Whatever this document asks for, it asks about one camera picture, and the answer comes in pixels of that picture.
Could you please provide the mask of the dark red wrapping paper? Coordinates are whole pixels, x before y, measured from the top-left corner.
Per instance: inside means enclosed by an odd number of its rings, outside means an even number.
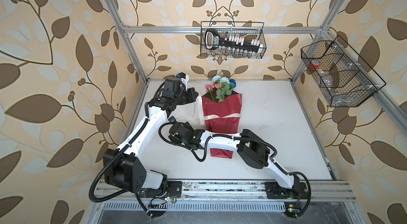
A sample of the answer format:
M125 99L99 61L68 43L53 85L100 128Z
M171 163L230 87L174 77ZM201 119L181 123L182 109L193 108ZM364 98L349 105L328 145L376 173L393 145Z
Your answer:
M233 91L232 95L222 102L214 102L203 96L204 115L215 114L225 116L232 113L241 113L242 95ZM236 134L240 118L213 119L205 122L206 129L219 134Z

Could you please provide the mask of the light blue fake rose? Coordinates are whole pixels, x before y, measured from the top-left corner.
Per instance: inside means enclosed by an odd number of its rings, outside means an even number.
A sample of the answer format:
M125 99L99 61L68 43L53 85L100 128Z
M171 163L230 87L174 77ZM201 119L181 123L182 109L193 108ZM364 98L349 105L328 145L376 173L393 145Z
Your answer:
M234 88L230 88L230 82L229 78L224 76L223 73L220 75L216 75L212 78L212 85L213 84L219 84L221 88L216 89L214 88L213 90L213 101L214 102L222 102L224 101L227 97L232 95L232 92Z

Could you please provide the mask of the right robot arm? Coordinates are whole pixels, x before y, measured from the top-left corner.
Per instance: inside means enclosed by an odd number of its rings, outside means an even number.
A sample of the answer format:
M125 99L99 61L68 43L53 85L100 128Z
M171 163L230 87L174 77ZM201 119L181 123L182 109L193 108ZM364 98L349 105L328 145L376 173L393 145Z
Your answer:
M312 190L308 178L301 172L289 172L282 167L276 160L277 149L248 129L238 134L220 134L195 130L188 123L168 122L160 126L159 136L170 145L187 149L201 163L214 148L238 153L249 167L266 170L275 180L266 184L267 194L296 200L297 207L286 207L287 218L300 218L310 205Z

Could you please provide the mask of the magenta fake rose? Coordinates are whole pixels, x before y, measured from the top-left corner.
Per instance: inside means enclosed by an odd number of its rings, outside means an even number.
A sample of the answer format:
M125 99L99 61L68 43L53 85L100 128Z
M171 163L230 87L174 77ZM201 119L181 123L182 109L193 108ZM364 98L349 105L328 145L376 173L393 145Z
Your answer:
M211 99L212 101L214 100L213 99L213 90L214 90L213 85L207 85L206 86L206 91L207 91L206 96L207 96L208 99Z

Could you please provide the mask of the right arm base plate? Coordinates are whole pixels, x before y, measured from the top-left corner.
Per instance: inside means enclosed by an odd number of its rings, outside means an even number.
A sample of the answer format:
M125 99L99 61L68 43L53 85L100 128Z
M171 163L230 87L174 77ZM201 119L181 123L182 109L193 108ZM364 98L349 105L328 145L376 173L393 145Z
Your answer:
M310 193L305 182L294 182L292 189L282 188L277 182L266 182L265 191L268 199L306 200Z

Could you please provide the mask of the cream ribbon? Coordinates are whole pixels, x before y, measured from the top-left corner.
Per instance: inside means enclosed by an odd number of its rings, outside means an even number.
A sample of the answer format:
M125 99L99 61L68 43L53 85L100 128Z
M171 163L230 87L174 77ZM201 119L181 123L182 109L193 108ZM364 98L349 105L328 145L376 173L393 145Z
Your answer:
M226 118L240 118L241 114L240 113L232 113L229 115L225 116L218 116L215 114L211 115L204 115L203 111L203 96L198 96L197 101L194 104L194 108L191 113L188 113L188 110L184 110L180 113L177 113L175 115L175 118L178 121L182 122L192 122L192 123L199 123L201 125L204 125L206 121L213 120L213 119L226 119Z

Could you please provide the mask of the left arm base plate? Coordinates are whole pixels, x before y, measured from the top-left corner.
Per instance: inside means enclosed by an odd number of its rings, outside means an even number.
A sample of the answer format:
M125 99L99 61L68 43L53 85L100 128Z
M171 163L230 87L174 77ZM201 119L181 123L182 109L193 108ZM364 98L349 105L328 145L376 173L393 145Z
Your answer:
M182 194L181 181L164 181L158 189L146 189L146 198L179 198Z

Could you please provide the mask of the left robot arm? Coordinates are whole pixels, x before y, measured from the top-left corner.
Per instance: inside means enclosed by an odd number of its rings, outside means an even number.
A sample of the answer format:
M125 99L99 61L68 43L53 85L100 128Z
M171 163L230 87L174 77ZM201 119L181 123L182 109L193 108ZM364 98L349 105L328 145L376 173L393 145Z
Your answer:
M186 88L184 83L181 83L180 86L166 86L163 83L153 98L145 103L144 120L117 149L108 149L105 152L104 167L90 186L89 199L94 203L100 203L131 192L145 213L150 218L154 218L156 215L143 204L139 191L153 189L165 193L167 191L166 175L148 172L142 164L142 155L153 136L176 107L195 102L198 95L194 88ZM101 178L104 178L109 185L119 188L119 191L101 198L97 197L95 189Z

